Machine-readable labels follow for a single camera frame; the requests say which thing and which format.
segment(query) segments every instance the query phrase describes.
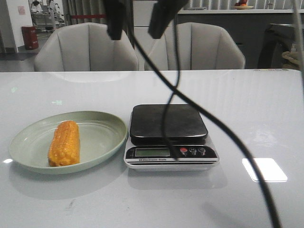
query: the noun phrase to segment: red trash bin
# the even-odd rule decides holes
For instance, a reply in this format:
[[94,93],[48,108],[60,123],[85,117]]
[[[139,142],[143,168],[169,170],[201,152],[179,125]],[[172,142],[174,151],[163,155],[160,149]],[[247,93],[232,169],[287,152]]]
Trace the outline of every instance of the red trash bin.
[[38,48],[38,39],[35,26],[22,26],[21,29],[25,49],[33,50]]

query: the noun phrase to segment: table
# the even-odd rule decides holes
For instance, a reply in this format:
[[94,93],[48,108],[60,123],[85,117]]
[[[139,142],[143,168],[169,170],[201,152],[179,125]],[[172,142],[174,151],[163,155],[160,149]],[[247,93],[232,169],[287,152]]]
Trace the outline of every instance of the table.
[[[176,72],[164,72],[175,81]],[[304,224],[304,105],[295,70],[183,71],[180,90],[230,126],[257,158],[288,177],[271,182],[283,227]],[[102,111],[128,125],[138,104],[167,102],[152,72],[0,73],[0,221],[3,228],[267,228],[265,203],[236,145],[203,117],[220,164],[203,172],[137,172],[123,148],[86,171],[44,175],[9,162],[28,125],[60,113]],[[183,103],[175,98],[174,103]]]

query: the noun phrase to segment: red button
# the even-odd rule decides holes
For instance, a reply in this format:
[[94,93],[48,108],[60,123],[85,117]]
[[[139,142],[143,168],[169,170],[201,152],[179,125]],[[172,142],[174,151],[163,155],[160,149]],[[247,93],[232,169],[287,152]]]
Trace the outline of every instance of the red button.
[[187,148],[185,148],[185,147],[181,147],[180,148],[180,152],[182,152],[182,153],[185,153],[185,152],[187,152],[188,150],[187,150]]

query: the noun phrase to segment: chair backrest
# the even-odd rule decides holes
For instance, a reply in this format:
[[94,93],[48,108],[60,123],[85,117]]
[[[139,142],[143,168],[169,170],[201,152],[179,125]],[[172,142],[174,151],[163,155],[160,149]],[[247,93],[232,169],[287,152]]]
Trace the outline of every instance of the chair backrest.
[[135,51],[125,34],[111,40],[107,26],[83,23],[54,31],[34,61],[35,71],[138,70]]
[[[245,57],[228,32],[219,26],[188,22],[178,25],[182,70],[243,69]],[[149,57],[160,70],[176,70],[173,31],[155,40]],[[145,69],[151,70],[145,63]]]

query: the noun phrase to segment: lcd display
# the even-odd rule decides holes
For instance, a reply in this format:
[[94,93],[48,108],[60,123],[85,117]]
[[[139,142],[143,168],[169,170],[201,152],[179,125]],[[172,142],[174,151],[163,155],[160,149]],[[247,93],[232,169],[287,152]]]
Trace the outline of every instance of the lcd display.
[[168,148],[136,148],[136,157],[168,157],[170,151]]

